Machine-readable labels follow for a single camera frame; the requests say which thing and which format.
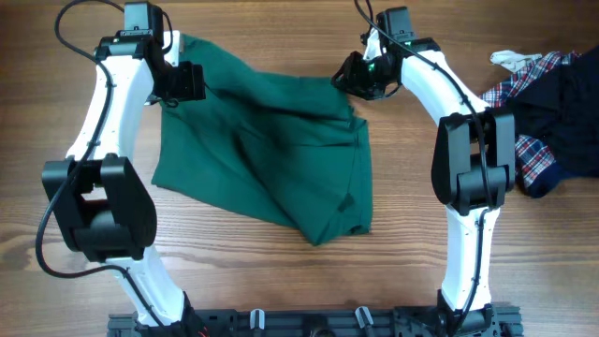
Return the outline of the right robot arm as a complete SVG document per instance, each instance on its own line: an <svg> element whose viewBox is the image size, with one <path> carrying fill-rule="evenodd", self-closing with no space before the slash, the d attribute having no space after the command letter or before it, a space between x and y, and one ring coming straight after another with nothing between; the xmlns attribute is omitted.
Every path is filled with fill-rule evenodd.
<svg viewBox="0 0 599 337"><path fill-rule="evenodd" d="M446 273L432 306L396 307L396 336L520 336L520 309L489 290L492 235L515 183L515 122L477 98L430 38L394 37L373 26L333 76L335 87L366 100L392 82L410 91L437 126L433 192L446 209Z"/></svg>

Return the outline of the green cloth garment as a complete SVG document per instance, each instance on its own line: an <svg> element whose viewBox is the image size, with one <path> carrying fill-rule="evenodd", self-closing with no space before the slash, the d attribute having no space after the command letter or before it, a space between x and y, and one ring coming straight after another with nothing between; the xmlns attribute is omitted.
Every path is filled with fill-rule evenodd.
<svg viewBox="0 0 599 337"><path fill-rule="evenodd" d="M347 96L323 77L263 72L208 40L181 42L207 91L163 107L153 184L294 228L312 245L368 233L369 126Z"/></svg>

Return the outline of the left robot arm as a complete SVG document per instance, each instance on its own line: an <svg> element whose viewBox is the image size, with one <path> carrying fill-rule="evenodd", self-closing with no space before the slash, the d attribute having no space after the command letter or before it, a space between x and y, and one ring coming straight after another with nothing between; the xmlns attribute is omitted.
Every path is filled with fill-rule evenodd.
<svg viewBox="0 0 599 337"><path fill-rule="evenodd" d="M111 272L135 305L124 320L139 336L208 333L155 248L156 210L132 164L144 106L200 95L201 68L181 61L180 44L175 30L125 30L103 38L93 57L95 90L81 131L66 157L42 171L49 205L36 237L38 265L62 279ZM48 265L42 244L51 218L66 246L95 268L65 272Z"/></svg>

